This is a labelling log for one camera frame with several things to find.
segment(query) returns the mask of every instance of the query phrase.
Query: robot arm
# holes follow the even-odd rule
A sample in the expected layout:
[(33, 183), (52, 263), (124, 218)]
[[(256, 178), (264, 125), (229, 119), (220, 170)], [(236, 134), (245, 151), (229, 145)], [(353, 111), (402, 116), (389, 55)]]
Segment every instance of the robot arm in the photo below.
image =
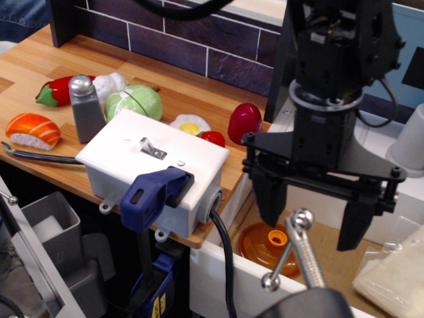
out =
[(346, 200), (339, 250), (356, 248), (374, 215), (393, 212), (406, 172), (353, 136), (362, 88), (399, 66), (404, 41), (387, 0), (288, 0), (297, 48), (293, 132), (248, 134), (244, 171), (262, 219), (275, 226), (293, 185)]

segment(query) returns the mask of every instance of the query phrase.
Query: brick wall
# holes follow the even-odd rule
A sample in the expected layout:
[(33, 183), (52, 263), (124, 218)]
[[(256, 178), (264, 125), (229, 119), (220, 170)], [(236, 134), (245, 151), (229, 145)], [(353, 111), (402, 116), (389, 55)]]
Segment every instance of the brick wall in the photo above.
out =
[[(224, 11), (196, 21), (175, 21), (133, 0), (74, 0), (74, 5), (83, 35), (268, 96), (279, 26)], [(193, 3), (173, 0), (164, 5)]]

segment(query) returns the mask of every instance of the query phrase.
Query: toy red pepper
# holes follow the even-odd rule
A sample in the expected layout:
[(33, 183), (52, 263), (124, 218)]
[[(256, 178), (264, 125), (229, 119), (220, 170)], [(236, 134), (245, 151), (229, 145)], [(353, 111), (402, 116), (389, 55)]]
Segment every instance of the toy red pepper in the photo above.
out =
[(73, 76), (66, 76), (64, 78), (58, 78), (54, 81), (48, 81), (45, 83), (40, 93), (35, 97), (35, 102), (43, 104), (49, 107), (57, 107), (69, 104), (71, 102), (69, 97), (69, 80)]

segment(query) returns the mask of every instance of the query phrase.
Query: black cable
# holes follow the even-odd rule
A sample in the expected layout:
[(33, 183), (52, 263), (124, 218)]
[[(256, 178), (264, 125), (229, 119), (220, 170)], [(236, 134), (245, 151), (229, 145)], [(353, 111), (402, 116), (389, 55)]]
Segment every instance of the black cable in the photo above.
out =
[(219, 236), (223, 241), (225, 255), (225, 301), (230, 318), (237, 318), (236, 309), (234, 307), (234, 264), (233, 264), (233, 248), (231, 246), (230, 236), (225, 228), (223, 220), (219, 217), (214, 208), (211, 209), (210, 217), (214, 222)]
[(390, 98), (392, 99), (392, 105), (393, 105), (393, 113), (392, 116), (390, 116), (389, 119), (387, 119), (386, 121), (384, 121), (381, 124), (376, 124), (373, 125), (371, 123), (369, 123), (368, 121), (366, 121), (364, 119), (364, 117), (362, 117), (362, 115), (360, 114), (359, 109), (356, 110), (356, 116), (367, 126), (372, 127), (372, 128), (380, 128), (380, 127), (384, 127), (388, 124), (390, 124), (398, 115), (399, 112), (399, 104), (398, 104), (398, 99), (393, 91), (392, 86), (390, 85), (390, 82), (388, 81), (388, 79), (384, 76), (383, 78), (378, 80), (386, 89), (386, 91), (389, 93)]
[(1, 144), (4, 146), (3, 150), (12, 154), (17, 158), (53, 162), (55, 164), (82, 164), (77, 161), (74, 157), (66, 156), (55, 156), (53, 154), (37, 154), (35, 152), (28, 152), (23, 150), (13, 150), (6, 142), (2, 141)]
[(149, 10), (152, 13), (160, 15), (164, 18), (192, 21), (202, 19), (222, 9), (233, 0), (209, 0), (190, 9), (171, 9), (166, 8), (149, 0), (135, 0), (139, 5)]
[(14, 315), (16, 315), (18, 318), (25, 318), (23, 312), (18, 307), (18, 305), (8, 297), (0, 295), (0, 302), (4, 303), (8, 308), (10, 308), (13, 311)]

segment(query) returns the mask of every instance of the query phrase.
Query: salt shaker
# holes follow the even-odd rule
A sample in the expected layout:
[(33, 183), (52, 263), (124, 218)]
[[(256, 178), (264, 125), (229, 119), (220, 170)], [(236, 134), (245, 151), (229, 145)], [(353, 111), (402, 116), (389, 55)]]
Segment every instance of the salt shaker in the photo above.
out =
[(105, 125), (99, 98), (90, 77), (80, 74), (69, 81), (69, 95), (80, 144), (89, 142)]

